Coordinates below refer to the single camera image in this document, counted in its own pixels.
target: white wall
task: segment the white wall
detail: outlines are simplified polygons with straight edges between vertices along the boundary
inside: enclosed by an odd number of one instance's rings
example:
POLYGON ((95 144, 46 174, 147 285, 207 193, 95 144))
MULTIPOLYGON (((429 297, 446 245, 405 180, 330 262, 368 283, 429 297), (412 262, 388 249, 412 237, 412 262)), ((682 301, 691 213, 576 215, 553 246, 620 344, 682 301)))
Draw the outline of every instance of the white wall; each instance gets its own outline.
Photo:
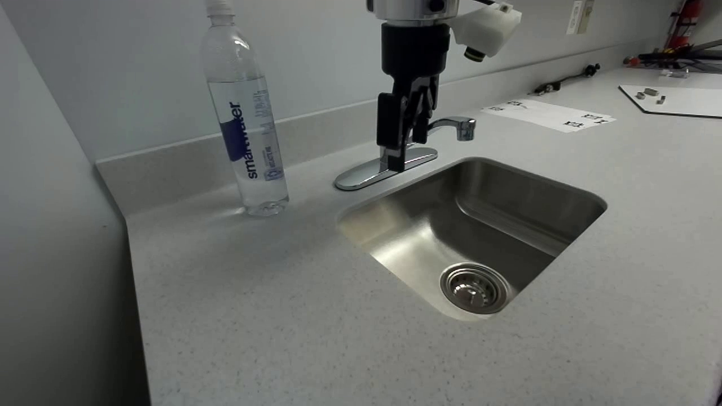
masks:
POLYGON ((707 0, 704 19, 694 33, 694 43, 722 39, 722 2, 707 0))
MULTIPOLYGON (((90 160, 217 134, 201 75, 202 0, 0 0, 90 160)), ((662 41, 676 0, 597 0, 566 36, 574 0, 514 0, 526 15, 490 63, 454 52, 446 80, 618 43, 662 41)), ((277 118, 375 99, 378 24, 363 0, 237 0, 277 118)))
POLYGON ((125 230, 0 8, 0 404, 128 392, 125 230))

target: speckled countertop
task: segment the speckled countertop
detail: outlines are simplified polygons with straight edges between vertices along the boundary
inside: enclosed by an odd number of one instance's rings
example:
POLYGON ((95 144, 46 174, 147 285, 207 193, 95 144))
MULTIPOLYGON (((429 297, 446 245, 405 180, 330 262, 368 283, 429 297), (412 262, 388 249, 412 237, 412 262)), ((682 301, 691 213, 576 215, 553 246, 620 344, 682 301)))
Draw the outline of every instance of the speckled countertop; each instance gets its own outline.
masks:
POLYGON ((584 134, 480 116, 474 144, 439 134, 438 163, 359 195, 331 180, 372 144, 294 165, 294 205, 271 221, 238 219, 233 185, 128 215, 153 404, 711 404, 722 378, 722 122, 642 116, 616 90, 658 81, 616 70, 546 97, 618 121, 584 134), (335 229, 348 207, 469 156, 610 204, 483 322, 438 315, 335 229))

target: stainless steel sink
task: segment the stainless steel sink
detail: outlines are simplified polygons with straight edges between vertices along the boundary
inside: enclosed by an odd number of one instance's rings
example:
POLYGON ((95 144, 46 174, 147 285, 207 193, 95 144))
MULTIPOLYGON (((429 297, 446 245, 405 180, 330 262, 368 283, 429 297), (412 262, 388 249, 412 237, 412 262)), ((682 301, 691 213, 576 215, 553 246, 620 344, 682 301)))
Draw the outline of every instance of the stainless steel sink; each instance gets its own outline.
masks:
POLYGON ((352 207, 340 230, 438 311, 483 321, 605 210, 596 195, 474 158, 352 207))

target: plastic bottle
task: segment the plastic bottle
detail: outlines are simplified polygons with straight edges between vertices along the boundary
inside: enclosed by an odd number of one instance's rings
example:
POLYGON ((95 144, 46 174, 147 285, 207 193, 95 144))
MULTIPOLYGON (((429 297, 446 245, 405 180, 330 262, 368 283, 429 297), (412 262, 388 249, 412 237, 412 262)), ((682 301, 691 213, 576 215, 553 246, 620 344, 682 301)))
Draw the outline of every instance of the plastic bottle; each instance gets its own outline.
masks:
POLYGON ((228 0, 206 0, 206 9, 211 25, 202 43, 206 80, 244 215, 279 215, 288 205, 288 190, 263 72, 238 36, 228 0))

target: sink drain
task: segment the sink drain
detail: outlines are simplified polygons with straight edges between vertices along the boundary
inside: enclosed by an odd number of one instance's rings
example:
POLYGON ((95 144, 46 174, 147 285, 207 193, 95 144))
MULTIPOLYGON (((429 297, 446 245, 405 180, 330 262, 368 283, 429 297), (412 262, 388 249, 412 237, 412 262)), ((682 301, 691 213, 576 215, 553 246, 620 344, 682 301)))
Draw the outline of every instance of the sink drain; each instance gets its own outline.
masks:
POLYGON ((513 299, 509 283, 483 265, 455 265, 443 273, 445 297, 472 315, 499 315, 513 299))

